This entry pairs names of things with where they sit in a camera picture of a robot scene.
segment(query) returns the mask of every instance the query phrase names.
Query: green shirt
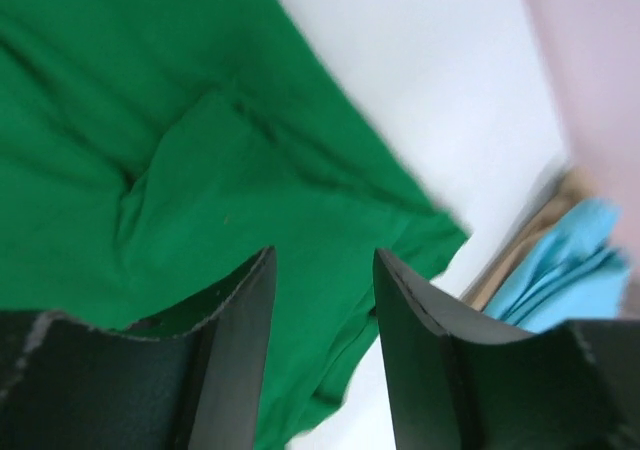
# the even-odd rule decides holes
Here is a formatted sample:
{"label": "green shirt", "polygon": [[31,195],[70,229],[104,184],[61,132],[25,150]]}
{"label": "green shirt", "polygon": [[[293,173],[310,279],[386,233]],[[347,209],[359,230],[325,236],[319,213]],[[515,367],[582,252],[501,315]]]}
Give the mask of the green shirt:
{"label": "green shirt", "polygon": [[0,307],[125,328],[278,251],[256,448],[337,409],[371,261],[464,235],[276,0],[0,0]]}

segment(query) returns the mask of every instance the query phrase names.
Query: pink fabric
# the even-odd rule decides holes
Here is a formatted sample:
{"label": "pink fabric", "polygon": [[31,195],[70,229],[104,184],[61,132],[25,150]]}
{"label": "pink fabric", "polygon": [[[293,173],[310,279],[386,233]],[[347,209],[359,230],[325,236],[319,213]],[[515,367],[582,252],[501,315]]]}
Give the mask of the pink fabric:
{"label": "pink fabric", "polygon": [[575,158],[640,260],[640,0],[527,0]]}

